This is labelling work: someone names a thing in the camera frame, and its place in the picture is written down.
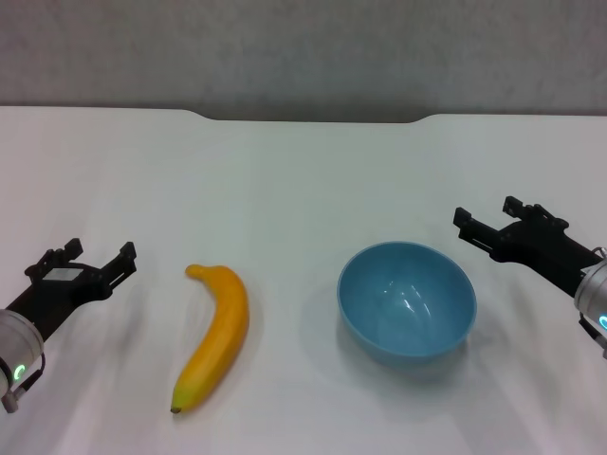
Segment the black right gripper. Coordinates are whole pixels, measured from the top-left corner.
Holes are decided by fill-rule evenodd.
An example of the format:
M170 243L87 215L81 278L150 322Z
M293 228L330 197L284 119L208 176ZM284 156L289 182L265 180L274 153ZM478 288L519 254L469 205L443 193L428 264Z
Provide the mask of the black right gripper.
M498 233L459 207L454 212L453 224L459 229L461 240L489 255L494 250L496 262L525 265L574 297L585 276L583 269L598 264L597 253L570 239L563 227L549 223L553 215L540 204L526 205L514 196L507 196L503 213L521 221Z

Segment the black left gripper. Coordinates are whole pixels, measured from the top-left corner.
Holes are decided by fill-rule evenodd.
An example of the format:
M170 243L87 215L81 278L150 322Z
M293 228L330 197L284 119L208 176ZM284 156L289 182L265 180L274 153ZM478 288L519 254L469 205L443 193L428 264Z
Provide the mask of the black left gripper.
M45 263L69 263L83 253L79 238L73 238L63 248L50 249L44 255ZM101 268L70 263L67 272L75 272L71 280L48 280L50 272L60 271L38 265L29 266L25 274L29 287L7 309L31 322L43 341L47 341L81 305L110 297L114 289L137 271L137 257L133 242L125 243L119 254Z

